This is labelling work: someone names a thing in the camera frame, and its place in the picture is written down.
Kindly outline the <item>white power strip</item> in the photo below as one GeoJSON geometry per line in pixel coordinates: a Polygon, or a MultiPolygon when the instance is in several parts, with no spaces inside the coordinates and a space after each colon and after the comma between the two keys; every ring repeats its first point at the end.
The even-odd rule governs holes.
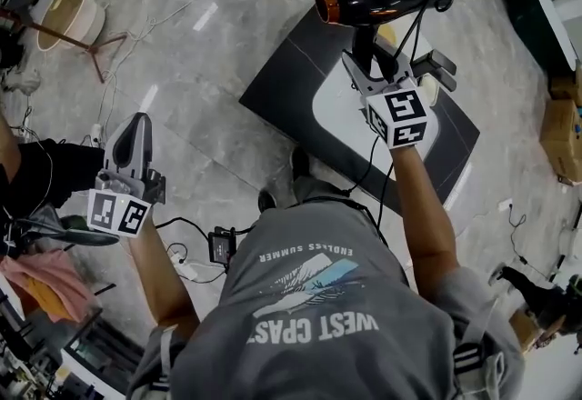
{"type": "Polygon", "coordinates": [[[171,260],[175,270],[178,272],[178,274],[181,277],[184,277],[185,279],[192,281],[192,282],[197,280],[197,278],[198,278],[197,271],[180,254],[178,254],[178,253],[171,254],[170,260],[171,260]]]}

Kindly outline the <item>person's grey printed shirt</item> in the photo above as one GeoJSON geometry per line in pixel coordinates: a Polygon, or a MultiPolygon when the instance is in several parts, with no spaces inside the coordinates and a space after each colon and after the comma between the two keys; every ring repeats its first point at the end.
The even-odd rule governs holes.
{"type": "Polygon", "coordinates": [[[313,177],[260,215],[190,337],[156,325],[127,400],[514,400],[494,296],[459,266],[422,297],[368,216],[313,177]]]}

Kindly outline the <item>person's black shoe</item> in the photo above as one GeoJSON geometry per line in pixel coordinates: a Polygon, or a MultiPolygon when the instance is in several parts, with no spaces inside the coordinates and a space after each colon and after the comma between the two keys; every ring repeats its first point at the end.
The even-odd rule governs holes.
{"type": "Polygon", "coordinates": [[[310,158],[306,151],[296,146],[290,156],[292,180],[295,182],[302,177],[311,177],[310,158]]]}
{"type": "Polygon", "coordinates": [[[267,189],[263,188],[259,191],[257,206],[259,212],[263,214],[266,210],[276,208],[276,199],[267,189]]]}

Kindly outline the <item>brown wooden stand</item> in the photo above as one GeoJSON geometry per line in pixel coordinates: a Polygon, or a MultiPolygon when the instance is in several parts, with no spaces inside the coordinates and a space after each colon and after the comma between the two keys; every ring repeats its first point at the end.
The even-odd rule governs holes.
{"type": "Polygon", "coordinates": [[[115,42],[124,42],[127,39],[127,33],[123,33],[121,35],[117,35],[113,38],[110,38],[110,39],[108,39],[100,44],[88,45],[88,44],[85,44],[85,43],[80,42],[78,40],[75,40],[74,38],[72,38],[68,35],[58,33],[56,30],[53,30],[51,28],[40,25],[40,24],[34,22],[32,18],[23,18],[17,12],[15,12],[13,10],[6,9],[2,6],[0,6],[0,18],[10,20],[17,25],[32,28],[38,32],[50,35],[52,37],[57,38],[60,41],[65,41],[66,43],[68,43],[70,45],[73,45],[73,46],[76,46],[76,47],[83,49],[87,54],[90,55],[92,62],[93,62],[93,65],[95,67],[96,73],[97,73],[97,77],[98,77],[99,82],[101,84],[105,83],[105,79],[103,76],[103,72],[101,71],[101,69],[99,67],[97,57],[96,57],[99,50],[106,45],[110,45],[110,44],[115,43],[115,42]]]}

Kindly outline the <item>cream soap bar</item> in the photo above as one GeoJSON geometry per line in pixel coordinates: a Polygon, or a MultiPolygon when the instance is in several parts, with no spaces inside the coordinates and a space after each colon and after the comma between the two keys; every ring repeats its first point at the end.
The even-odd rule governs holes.
{"type": "Polygon", "coordinates": [[[437,103],[440,83],[431,74],[425,74],[420,78],[419,89],[423,92],[429,106],[437,103]]]}

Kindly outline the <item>yellow cloth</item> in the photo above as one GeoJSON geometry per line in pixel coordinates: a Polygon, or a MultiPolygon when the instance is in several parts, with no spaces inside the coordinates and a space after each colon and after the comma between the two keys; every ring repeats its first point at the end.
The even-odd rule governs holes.
{"type": "Polygon", "coordinates": [[[52,320],[59,321],[69,318],[70,314],[60,297],[45,283],[30,278],[27,280],[26,290],[52,320]]]}

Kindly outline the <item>person's black left shoe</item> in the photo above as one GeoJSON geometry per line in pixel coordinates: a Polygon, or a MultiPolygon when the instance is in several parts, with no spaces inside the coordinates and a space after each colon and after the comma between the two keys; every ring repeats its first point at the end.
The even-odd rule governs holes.
{"type": "Polygon", "coordinates": [[[257,206],[259,212],[263,214],[266,210],[276,208],[276,199],[267,189],[263,188],[259,191],[257,206]]]}

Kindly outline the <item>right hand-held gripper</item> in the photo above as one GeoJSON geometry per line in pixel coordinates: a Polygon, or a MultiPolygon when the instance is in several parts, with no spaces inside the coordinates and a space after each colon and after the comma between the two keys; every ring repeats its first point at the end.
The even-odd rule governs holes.
{"type": "Polygon", "coordinates": [[[398,63],[401,52],[392,48],[373,48],[373,57],[381,77],[372,77],[347,50],[342,62],[356,89],[361,94],[365,118],[388,149],[419,144],[428,127],[428,106],[417,86],[408,79],[405,87],[389,85],[409,76],[409,65],[398,63]]]}

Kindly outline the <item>person's black right shoe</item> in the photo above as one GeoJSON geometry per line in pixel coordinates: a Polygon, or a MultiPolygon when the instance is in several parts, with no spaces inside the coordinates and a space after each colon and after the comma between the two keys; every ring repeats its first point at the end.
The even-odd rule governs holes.
{"type": "Polygon", "coordinates": [[[310,158],[306,151],[296,146],[290,156],[292,180],[295,182],[302,177],[311,177],[310,158]]]}

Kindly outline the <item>person's left forearm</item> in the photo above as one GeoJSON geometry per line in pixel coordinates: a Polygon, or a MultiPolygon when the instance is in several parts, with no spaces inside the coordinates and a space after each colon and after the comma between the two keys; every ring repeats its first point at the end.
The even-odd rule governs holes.
{"type": "Polygon", "coordinates": [[[183,337],[190,337],[200,321],[150,215],[137,237],[129,239],[129,248],[156,324],[175,325],[183,337]]]}

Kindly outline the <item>pink cloth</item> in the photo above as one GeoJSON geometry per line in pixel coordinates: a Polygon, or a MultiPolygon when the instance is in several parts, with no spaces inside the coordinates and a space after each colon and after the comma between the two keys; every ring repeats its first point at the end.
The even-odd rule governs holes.
{"type": "Polygon", "coordinates": [[[95,294],[82,281],[69,256],[61,249],[21,255],[17,259],[5,257],[0,261],[0,274],[27,294],[26,283],[30,278],[51,287],[70,314],[68,319],[61,320],[81,323],[97,307],[95,294]]]}

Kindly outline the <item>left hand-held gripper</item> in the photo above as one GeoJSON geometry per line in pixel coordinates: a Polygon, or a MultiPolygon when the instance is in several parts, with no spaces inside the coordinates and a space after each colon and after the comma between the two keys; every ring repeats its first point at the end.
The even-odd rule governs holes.
{"type": "Polygon", "coordinates": [[[91,229],[123,237],[139,235],[152,206],[166,202],[166,178],[155,169],[147,170],[151,161],[151,120],[146,113],[135,113],[105,145],[104,169],[89,190],[91,229]]]}

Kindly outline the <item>dark vanity cabinet with sink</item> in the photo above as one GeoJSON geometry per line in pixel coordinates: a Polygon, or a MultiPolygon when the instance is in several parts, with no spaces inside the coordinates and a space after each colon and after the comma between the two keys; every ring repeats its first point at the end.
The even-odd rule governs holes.
{"type": "MultiPolygon", "coordinates": [[[[324,24],[310,9],[276,49],[240,103],[331,169],[399,212],[386,146],[360,112],[359,94],[341,62],[350,28],[324,24]]],[[[446,90],[428,114],[417,150],[438,198],[451,208],[465,185],[479,131],[446,90]]]]}

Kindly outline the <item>dark green curved cabinet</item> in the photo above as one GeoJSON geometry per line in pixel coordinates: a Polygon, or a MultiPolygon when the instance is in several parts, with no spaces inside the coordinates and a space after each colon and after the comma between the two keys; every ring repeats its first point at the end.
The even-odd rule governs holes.
{"type": "Polygon", "coordinates": [[[568,75],[577,53],[552,0],[507,0],[510,22],[530,54],[549,75],[568,75]]]}

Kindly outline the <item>black power adapter on floor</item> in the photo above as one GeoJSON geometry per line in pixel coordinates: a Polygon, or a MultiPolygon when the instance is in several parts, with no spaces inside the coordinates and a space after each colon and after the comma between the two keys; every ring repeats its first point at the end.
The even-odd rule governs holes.
{"type": "Polygon", "coordinates": [[[229,265],[236,253],[236,230],[217,226],[208,233],[209,261],[214,264],[229,265]]]}

